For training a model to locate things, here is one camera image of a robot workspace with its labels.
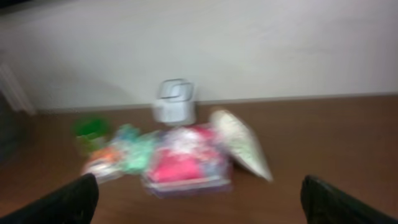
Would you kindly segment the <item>orange tissue pack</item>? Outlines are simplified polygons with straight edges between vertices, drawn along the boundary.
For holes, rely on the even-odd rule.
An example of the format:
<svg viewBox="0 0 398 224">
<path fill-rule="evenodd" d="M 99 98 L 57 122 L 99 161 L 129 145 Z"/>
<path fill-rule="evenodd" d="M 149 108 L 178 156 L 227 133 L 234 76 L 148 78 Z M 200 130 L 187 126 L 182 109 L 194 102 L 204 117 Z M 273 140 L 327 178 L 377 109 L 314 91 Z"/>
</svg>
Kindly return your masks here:
<svg viewBox="0 0 398 224">
<path fill-rule="evenodd" d="M 102 148 L 90 154 L 81 174 L 93 174 L 98 184 L 118 179 L 123 176 L 121 159 L 122 154 L 114 147 Z"/>
</svg>

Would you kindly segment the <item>white pouch with cork cap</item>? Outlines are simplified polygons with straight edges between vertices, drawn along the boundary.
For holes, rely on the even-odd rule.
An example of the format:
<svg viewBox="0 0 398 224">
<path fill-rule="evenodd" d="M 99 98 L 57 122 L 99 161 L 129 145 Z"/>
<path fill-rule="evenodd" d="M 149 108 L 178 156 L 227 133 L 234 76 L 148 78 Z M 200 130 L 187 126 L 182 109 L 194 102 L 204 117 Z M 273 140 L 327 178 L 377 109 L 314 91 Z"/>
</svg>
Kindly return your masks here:
<svg viewBox="0 0 398 224">
<path fill-rule="evenodd" d="M 210 123 L 235 162 L 268 182 L 274 180 L 257 136 L 243 120 L 217 108 L 210 114 Z"/>
</svg>

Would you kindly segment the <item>teal wet wipes pack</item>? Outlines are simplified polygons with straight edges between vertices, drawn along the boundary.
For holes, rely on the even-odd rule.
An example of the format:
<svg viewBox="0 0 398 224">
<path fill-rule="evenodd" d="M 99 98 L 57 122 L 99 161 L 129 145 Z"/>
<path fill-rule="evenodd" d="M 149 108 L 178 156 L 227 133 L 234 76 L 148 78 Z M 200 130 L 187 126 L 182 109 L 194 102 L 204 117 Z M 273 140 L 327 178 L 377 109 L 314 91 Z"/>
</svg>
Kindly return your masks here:
<svg viewBox="0 0 398 224">
<path fill-rule="evenodd" d="M 158 140 L 158 131 L 123 140 L 121 142 L 121 151 L 123 154 L 121 160 L 122 171 L 133 175 L 145 171 Z"/>
</svg>

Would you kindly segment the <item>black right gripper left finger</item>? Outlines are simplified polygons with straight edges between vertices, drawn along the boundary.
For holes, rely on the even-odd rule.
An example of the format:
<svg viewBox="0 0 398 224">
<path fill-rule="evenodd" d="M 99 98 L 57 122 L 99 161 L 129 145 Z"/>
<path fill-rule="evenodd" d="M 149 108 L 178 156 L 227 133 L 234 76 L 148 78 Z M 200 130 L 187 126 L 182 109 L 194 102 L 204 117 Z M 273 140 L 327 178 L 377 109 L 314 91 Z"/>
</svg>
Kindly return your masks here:
<svg viewBox="0 0 398 224">
<path fill-rule="evenodd" d="M 99 199 L 93 174 L 85 174 L 62 188 L 1 217 L 1 224 L 90 223 Z"/>
</svg>

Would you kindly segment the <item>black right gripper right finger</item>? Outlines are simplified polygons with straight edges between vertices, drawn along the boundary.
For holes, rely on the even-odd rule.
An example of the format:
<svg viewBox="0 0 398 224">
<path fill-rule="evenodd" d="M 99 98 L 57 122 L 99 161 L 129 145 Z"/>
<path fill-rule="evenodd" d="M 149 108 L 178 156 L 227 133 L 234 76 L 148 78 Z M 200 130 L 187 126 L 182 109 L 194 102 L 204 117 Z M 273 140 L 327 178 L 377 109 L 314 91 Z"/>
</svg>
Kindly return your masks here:
<svg viewBox="0 0 398 224">
<path fill-rule="evenodd" d="M 313 175 L 305 176 L 300 201 L 308 224 L 397 224 L 395 218 Z"/>
</svg>

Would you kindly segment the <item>green cup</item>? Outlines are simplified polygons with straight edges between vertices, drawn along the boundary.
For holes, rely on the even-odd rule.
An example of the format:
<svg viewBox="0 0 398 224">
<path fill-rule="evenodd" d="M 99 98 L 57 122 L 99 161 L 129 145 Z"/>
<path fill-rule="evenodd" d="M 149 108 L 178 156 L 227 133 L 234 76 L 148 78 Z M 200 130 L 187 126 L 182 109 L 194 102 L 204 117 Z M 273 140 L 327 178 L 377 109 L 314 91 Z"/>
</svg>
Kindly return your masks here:
<svg viewBox="0 0 398 224">
<path fill-rule="evenodd" d="M 100 117 L 86 116 L 77 119 L 72 126 L 80 152 L 89 155 L 102 149 L 108 142 L 109 123 Z"/>
</svg>

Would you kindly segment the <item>red purple tissue pack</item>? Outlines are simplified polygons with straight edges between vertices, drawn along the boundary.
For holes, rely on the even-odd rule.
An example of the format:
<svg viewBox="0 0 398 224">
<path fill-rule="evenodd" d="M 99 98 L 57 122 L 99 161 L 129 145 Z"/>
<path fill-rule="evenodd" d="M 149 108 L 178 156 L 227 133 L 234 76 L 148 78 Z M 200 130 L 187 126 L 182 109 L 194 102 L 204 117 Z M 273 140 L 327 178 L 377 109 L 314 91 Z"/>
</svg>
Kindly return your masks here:
<svg viewBox="0 0 398 224">
<path fill-rule="evenodd" d="M 141 180 L 159 198 L 231 189 L 231 161 L 209 124 L 182 126 L 158 134 Z"/>
</svg>

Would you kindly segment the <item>small green tissue pack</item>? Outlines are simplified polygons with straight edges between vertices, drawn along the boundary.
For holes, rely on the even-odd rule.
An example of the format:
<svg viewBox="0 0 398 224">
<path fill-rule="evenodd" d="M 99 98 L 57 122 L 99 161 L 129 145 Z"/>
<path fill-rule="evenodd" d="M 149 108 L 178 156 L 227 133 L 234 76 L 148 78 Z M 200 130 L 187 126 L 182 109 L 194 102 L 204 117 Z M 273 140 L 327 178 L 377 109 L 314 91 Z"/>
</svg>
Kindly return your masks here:
<svg viewBox="0 0 398 224">
<path fill-rule="evenodd" d="M 112 145 L 120 151 L 130 150 L 140 135 L 140 130 L 130 124 L 119 127 L 112 140 Z"/>
</svg>

